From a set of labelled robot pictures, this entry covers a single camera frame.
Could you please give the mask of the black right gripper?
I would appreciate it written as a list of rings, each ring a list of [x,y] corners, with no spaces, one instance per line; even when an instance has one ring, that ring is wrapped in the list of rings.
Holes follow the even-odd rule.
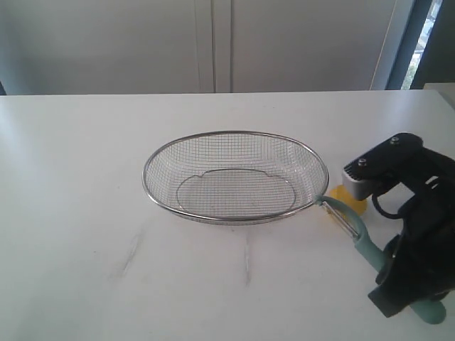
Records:
[[[445,319],[442,299],[454,290],[454,161],[421,148],[386,172],[376,195],[398,184],[413,193],[392,220],[402,220],[399,236],[385,248],[389,256],[381,283],[368,294],[387,318],[411,308],[421,319]]]

